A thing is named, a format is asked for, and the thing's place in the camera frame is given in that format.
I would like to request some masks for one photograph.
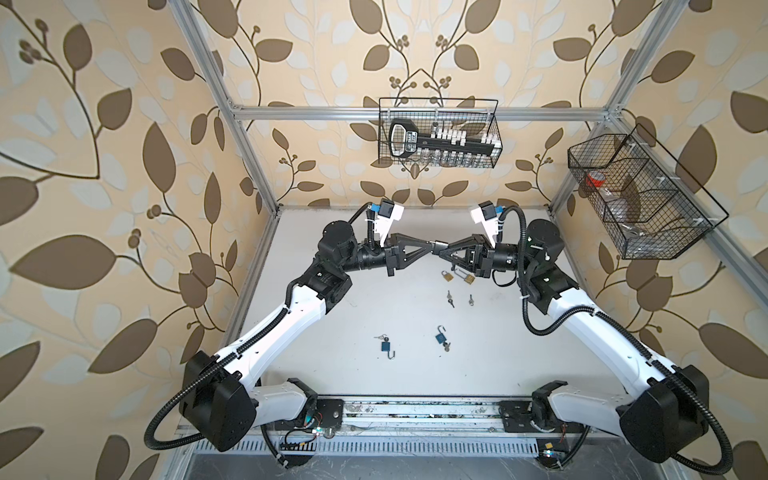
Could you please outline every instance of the wallpaper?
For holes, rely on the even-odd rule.
[[[653,0],[192,0],[236,103],[605,104]]]
[[[768,4],[692,1],[627,105],[730,212],[727,229],[768,268]],[[676,164],[670,164],[685,179]],[[619,260],[574,194],[558,221],[598,305],[648,346],[710,380],[734,447],[725,478],[768,478],[768,315],[704,242],[672,261]],[[714,463],[708,434],[684,450]]]
[[[408,206],[543,206],[567,172],[566,150],[584,122],[501,122],[493,169],[426,167],[378,158],[377,126],[346,121],[254,121],[251,143],[278,203],[339,207],[389,197]]]
[[[159,470],[265,227],[162,6],[0,0],[0,478]]]

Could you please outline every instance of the black and white device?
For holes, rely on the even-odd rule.
[[[358,243],[351,223],[363,211],[369,227],[367,238]],[[520,220],[517,244],[503,243],[503,223],[511,211]],[[402,212],[402,206],[385,199],[380,205],[363,206],[349,222],[329,223],[310,267],[287,287],[284,304],[214,356],[198,352],[187,363],[183,389],[147,427],[147,447],[171,449],[206,438],[225,451],[255,425],[278,420],[291,421],[298,427],[311,425],[317,409],[314,391],[298,379],[278,386],[259,386],[258,379],[291,341],[344,297],[352,286],[346,272],[384,267],[392,276],[396,270],[432,254],[477,277],[489,278],[495,270],[516,271],[528,330],[543,336],[560,326],[569,329],[624,387],[621,392],[604,393],[558,380],[550,382],[532,395],[531,421],[537,429],[546,432],[558,423],[581,423],[625,438],[653,462],[671,457],[709,475],[730,470],[730,443],[707,408],[707,377],[694,366],[674,365],[600,310],[555,265],[564,242],[552,222],[533,220],[528,225],[519,207],[502,208],[484,202],[470,214],[482,224],[486,235],[476,234],[453,243],[400,233],[387,237],[392,222],[399,220]],[[546,329],[534,328],[528,320],[528,303],[556,321]],[[155,439],[157,426],[176,405],[200,433],[171,441]],[[678,454],[707,433],[709,427],[720,443],[720,462],[702,465]],[[287,465],[285,457],[274,449],[273,454]]]

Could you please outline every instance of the wire mesh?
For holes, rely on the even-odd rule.
[[[379,99],[379,163],[493,168],[502,154],[498,101]]]
[[[667,175],[645,150],[648,137],[635,128],[629,135],[604,134],[574,145],[568,149],[568,168],[579,194],[589,199],[622,258],[670,260],[722,223],[728,213],[700,184],[697,190],[709,196],[724,216],[713,218],[697,207],[680,178]]]

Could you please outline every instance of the black rack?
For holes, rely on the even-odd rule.
[[[674,160],[674,174],[656,163],[647,151],[652,147]],[[589,199],[627,260],[677,258],[728,218],[712,194],[641,124],[629,135],[604,134],[569,148],[568,168],[579,194]],[[703,212],[697,206],[701,200],[719,212]]]
[[[475,98],[380,98],[379,158],[403,167],[493,168],[503,149],[497,106]]]

